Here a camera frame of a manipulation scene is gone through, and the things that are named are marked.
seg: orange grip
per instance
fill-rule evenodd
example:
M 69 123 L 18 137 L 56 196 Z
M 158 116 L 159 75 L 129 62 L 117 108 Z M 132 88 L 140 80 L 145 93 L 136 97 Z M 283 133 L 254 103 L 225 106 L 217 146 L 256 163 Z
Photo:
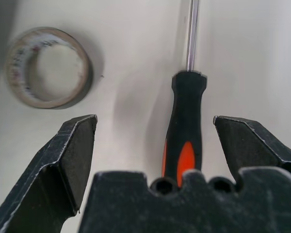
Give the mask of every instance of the orange grip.
M 177 183 L 182 185 L 182 174 L 186 170 L 195 168 L 195 155 L 191 142 L 186 142 L 181 150 L 177 167 Z
M 165 140 L 164 153 L 163 153 L 162 176 L 165 175 L 165 166 L 166 166 L 166 150 L 167 150 L 167 140 Z

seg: screwdriver handle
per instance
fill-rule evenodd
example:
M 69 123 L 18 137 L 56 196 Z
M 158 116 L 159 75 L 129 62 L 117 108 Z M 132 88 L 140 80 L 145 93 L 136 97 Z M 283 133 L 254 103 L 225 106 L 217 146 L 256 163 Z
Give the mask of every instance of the screwdriver handle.
M 167 131 L 162 175 L 182 184 L 182 173 L 201 169 L 202 138 L 200 107 L 207 77 L 198 72 L 182 71 L 172 79 L 174 106 Z

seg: roll of tape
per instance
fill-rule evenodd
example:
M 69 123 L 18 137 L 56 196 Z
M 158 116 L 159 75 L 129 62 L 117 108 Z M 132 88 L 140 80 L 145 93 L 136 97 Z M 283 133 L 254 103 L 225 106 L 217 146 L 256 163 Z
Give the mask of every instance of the roll of tape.
M 71 93 L 54 100 L 44 100 L 32 89 L 29 79 L 32 60 L 45 48 L 67 46 L 81 60 L 78 83 Z M 23 103 L 35 108 L 67 108 L 85 97 L 93 79 L 92 64 L 83 47 L 69 34 L 56 28 L 35 28 L 25 32 L 12 44 L 4 65 L 4 73 L 12 92 Z

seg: screwdriver shaft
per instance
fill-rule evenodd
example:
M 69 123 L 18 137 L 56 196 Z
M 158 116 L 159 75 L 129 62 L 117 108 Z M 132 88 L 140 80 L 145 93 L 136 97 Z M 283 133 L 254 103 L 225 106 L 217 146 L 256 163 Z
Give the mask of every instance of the screwdriver shaft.
M 198 7 L 199 7 L 199 0 L 191 0 L 189 39 L 188 39 L 188 50 L 187 50 L 187 60 L 186 60 L 187 71 L 194 70 Z

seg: screwdriver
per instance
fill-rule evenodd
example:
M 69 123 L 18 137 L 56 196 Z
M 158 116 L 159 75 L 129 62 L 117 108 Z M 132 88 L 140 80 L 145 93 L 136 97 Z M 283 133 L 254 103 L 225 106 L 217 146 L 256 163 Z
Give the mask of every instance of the screwdriver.
M 207 77 L 194 72 L 199 0 L 191 0 L 186 71 L 172 78 L 174 105 L 163 153 L 162 176 L 182 185 L 182 174 L 188 169 L 201 169 L 201 99 Z

